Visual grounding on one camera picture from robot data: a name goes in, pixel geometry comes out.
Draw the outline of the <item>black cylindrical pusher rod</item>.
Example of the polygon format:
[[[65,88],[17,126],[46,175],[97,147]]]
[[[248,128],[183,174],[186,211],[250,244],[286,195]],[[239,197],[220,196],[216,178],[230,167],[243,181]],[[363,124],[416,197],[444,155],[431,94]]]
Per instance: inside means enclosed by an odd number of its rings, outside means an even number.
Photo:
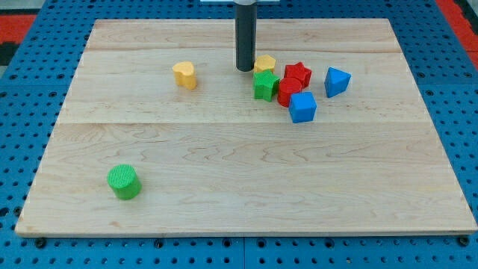
[[[236,68],[249,72],[255,62],[256,0],[235,0]]]

